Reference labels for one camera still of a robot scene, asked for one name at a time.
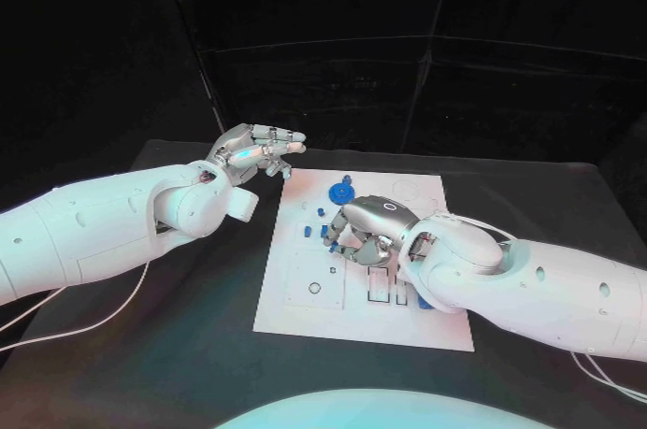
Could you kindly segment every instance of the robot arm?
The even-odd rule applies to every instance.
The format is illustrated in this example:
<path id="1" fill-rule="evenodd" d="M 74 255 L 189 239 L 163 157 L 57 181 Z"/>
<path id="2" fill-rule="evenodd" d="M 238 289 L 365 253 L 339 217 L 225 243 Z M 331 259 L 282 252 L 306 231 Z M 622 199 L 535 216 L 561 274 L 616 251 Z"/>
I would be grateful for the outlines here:
<path id="1" fill-rule="evenodd" d="M 0 305 L 110 278 L 210 236 L 225 218 L 248 222 L 260 198 L 238 187 L 305 151 L 305 135 L 238 125 L 207 160 L 78 182 L 0 215 Z"/>
<path id="2" fill-rule="evenodd" d="M 557 348 L 647 362 L 646 271 L 529 240 L 498 243 L 473 224 L 480 222 L 449 213 L 421 221 L 414 216 L 406 223 L 407 211 L 384 197 L 361 197 L 336 221 L 346 219 L 362 234 L 394 241 L 388 249 L 400 251 L 400 278 L 439 310 L 470 309 L 502 329 Z M 335 221 L 332 227 L 329 246 L 342 233 Z M 364 265 L 381 265 L 374 262 L 391 256 L 372 243 L 348 256 L 342 250 L 335 248 Z"/>

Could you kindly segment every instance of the blue object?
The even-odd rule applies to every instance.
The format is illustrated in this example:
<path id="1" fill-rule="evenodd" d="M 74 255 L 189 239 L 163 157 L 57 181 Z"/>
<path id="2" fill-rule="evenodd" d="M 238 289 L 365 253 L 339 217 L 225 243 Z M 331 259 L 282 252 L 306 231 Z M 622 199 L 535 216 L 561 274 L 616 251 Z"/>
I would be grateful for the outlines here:
<path id="1" fill-rule="evenodd" d="M 418 306 L 421 309 L 434 309 L 434 306 L 426 301 L 426 298 L 418 294 Z"/>
<path id="2" fill-rule="evenodd" d="M 355 189 L 351 186 L 349 175 L 345 175 L 342 183 L 333 184 L 328 196 L 336 205 L 345 205 L 355 198 Z"/>

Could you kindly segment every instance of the blue gear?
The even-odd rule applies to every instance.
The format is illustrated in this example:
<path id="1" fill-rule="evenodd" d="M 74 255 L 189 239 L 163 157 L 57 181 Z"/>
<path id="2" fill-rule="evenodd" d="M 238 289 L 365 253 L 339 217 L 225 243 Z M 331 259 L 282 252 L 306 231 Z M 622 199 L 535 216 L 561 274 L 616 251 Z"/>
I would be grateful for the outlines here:
<path id="1" fill-rule="evenodd" d="M 355 198 L 355 189 L 351 186 L 351 176 L 345 175 L 342 183 L 333 184 L 331 191 L 328 192 L 331 201 L 336 205 L 345 205 Z"/>

